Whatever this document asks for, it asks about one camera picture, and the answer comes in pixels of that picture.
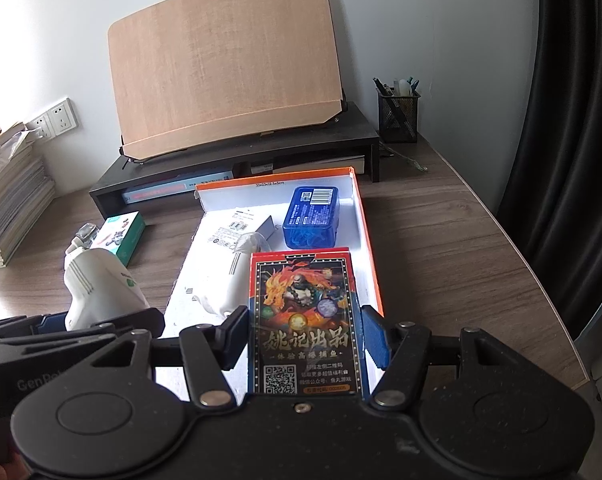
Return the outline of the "playing card box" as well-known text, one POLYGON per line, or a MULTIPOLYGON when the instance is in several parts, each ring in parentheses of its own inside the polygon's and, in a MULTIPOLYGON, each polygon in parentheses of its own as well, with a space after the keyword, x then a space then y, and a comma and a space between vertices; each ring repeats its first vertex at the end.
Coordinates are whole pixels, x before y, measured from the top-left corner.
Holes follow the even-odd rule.
POLYGON ((254 254, 249 301, 251 393, 369 395, 363 322, 348 249, 254 254))

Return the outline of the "white spray bottle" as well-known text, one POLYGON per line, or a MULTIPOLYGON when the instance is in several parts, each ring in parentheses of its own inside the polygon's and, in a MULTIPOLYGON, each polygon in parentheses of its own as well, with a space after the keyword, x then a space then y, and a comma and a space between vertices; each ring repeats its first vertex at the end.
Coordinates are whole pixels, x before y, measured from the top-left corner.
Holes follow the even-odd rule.
POLYGON ((120 259, 94 246, 97 233, 94 223, 85 223, 64 255, 63 281, 71 294, 64 326, 69 332, 150 308, 120 259))

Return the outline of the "green white small box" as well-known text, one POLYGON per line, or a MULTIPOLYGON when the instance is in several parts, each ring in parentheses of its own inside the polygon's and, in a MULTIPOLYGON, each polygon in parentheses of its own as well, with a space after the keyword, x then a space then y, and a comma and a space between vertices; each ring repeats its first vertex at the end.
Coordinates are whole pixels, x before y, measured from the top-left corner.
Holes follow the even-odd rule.
POLYGON ((144 219, 138 211, 108 218, 99 229, 92 248, 106 249, 128 266, 144 233, 144 219))

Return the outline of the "white pill bottle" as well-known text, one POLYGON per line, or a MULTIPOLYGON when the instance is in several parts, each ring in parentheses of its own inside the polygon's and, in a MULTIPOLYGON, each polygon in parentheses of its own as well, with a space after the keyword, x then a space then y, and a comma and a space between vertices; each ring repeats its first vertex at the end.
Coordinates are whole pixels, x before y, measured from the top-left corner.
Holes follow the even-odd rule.
POLYGON ((266 249, 269 242, 258 232, 241 234, 230 245, 197 244, 186 287, 205 312, 226 318, 248 302, 251 257, 266 249))

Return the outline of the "small white carton box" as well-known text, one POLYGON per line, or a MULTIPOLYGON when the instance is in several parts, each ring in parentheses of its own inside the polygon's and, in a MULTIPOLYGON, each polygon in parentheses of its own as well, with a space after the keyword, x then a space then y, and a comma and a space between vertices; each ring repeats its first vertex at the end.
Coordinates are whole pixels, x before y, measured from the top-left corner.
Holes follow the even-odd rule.
POLYGON ((226 211, 214 223, 210 242, 215 246, 235 250, 255 233, 268 240, 274 232, 275 224, 269 214, 249 208, 236 208, 226 211))

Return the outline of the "orange white cardboard box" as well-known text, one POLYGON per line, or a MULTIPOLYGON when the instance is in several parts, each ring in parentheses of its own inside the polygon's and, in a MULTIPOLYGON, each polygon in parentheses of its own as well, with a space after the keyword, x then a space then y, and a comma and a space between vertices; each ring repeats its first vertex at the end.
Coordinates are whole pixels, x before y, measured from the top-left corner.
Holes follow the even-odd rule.
POLYGON ((389 362, 350 168, 200 188, 203 216, 165 313, 157 381, 207 411, 250 394, 368 398, 389 362))

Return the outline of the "blue plastic case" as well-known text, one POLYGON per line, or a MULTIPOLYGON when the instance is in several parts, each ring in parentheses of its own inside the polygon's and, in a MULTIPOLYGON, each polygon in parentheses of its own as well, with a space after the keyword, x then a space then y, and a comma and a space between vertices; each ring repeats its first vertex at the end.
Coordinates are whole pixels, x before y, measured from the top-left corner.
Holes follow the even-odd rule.
POLYGON ((340 205, 334 186, 298 186, 283 222, 290 249, 333 248, 337 243, 340 205))

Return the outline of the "blue red book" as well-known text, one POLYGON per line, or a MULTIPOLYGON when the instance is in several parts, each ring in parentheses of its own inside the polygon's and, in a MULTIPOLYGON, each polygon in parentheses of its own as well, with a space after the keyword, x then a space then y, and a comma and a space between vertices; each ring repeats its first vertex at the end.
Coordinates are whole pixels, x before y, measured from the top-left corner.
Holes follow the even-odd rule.
POLYGON ((157 183, 139 185, 136 188, 126 188, 122 193, 122 200, 126 205, 130 205, 167 196, 194 193, 198 184, 231 180, 233 177, 231 170, 212 172, 212 174, 186 174, 157 183))

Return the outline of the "stack of books and papers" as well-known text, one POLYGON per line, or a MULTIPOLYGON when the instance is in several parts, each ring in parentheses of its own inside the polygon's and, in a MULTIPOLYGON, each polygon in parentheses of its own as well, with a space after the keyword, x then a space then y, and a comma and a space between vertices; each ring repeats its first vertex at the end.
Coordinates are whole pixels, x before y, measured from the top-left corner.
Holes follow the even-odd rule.
POLYGON ((31 231, 56 193, 36 153, 37 131, 17 122, 0 129, 0 269, 31 231))

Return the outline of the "black monitor riser shelf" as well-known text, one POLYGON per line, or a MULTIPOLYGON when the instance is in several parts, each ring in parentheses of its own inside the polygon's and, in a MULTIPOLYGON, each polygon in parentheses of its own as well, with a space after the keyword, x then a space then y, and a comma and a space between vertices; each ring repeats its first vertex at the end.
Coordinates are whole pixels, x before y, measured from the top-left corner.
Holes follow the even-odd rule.
POLYGON ((322 158, 362 156, 364 174, 379 180, 379 135, 354 103, 325 124, 216 141, 171 154, 136 160, 125 155, 89 190, 103 218, 122 214, 123 193, 187 174, 229 170, 248 177, 254 166, 299 165, 322 158))

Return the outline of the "black mesh pen holder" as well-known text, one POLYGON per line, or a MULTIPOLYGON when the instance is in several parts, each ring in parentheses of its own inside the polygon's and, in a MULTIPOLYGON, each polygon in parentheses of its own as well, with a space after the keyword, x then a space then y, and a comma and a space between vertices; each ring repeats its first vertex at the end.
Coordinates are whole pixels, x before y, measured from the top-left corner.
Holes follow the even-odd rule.
POLYGON ((396 79, 392 86, 373 79, 377 92, 378 134, 383 142, 418 140, 418 79, 396 79))

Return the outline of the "wooden book stand board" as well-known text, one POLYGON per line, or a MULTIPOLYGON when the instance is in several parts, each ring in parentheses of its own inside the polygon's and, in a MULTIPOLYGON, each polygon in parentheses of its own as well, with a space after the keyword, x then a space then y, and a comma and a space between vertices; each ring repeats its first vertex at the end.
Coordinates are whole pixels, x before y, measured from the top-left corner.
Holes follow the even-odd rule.
POLYGON ((342 110, 329 0, 165 0, 113 23, 108 47, 131 159, 342 110))

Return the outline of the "white wall socket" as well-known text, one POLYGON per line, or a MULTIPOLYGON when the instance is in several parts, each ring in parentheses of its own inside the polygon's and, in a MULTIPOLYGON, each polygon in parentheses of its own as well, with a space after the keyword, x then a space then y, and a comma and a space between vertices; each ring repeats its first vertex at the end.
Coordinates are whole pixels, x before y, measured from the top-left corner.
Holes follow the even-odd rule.
POLYGON ((54 139, 54 136, 56 135, 47 113, 39 115, 26 125, 28 126, 28 130, 34 133, 38 140, 49 141, 54 139))
POLYGON ((78 126, 72 102, 69 98, 64 98, 54 104, 47 110, 47 116, 51 129, 56 136, 74 130, 78 126))

